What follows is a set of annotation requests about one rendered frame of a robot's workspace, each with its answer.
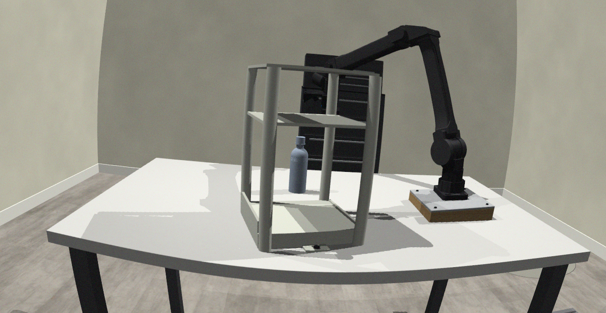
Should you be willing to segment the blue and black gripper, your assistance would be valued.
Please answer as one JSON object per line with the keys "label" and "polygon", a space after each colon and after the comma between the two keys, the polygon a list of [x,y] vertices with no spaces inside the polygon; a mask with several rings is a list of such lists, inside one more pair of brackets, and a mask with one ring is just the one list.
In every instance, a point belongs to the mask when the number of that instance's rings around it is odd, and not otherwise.
{"label": "blue and black gripper", "polygon": [[[338,94],[336,114],[339,114],[339,113],[340,113],[340,109],[339,109],[339,94]],[[321,114],[326,114],[326,108],[321,108]]]}

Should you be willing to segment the grey bottle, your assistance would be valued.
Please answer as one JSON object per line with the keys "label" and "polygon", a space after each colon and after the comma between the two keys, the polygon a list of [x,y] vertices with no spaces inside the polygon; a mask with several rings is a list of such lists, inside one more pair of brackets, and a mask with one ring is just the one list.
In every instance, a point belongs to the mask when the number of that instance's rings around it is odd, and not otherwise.
{"label": "grey bottle", "polygon": [[305,150],[305,137],[296,137],[296,148],[291,152],[289,189],[293,194],[304,194],[306,191],[306,178],[309,154]]}

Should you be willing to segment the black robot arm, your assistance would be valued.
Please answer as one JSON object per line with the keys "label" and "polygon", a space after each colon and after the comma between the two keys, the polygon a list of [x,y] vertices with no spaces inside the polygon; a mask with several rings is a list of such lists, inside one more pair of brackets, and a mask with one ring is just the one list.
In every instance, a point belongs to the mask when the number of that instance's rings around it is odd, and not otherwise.
{"label": "black robot arm", "polygon": [[[431,157],[437,165],[442,166],[442,177],[438,179],[438,185],[434,185],[433,191],[445,201],[464,200],[468,199],[468,194],[464,191],[465,180],[463,179],[463,163],[464,157],[467,155],[467,145],[460,137],[460,130],[457,129],[453,115],[439,37],[441,37],[439,31],[427,27],[400,26],[388,32],[387,36],[372,43],[337,58],[328,59],[324,68],[354,71],[355,68],[365,63],[418,45],[426,68],[436,123]],[[306,107],[320,101],[319,97],[321,97],[321,108],[326,108],[327,95],[325,92],[328,91],[328,78],[328,73],[314,72],[312,82],[324,90],[304,90],[303,103]]]}

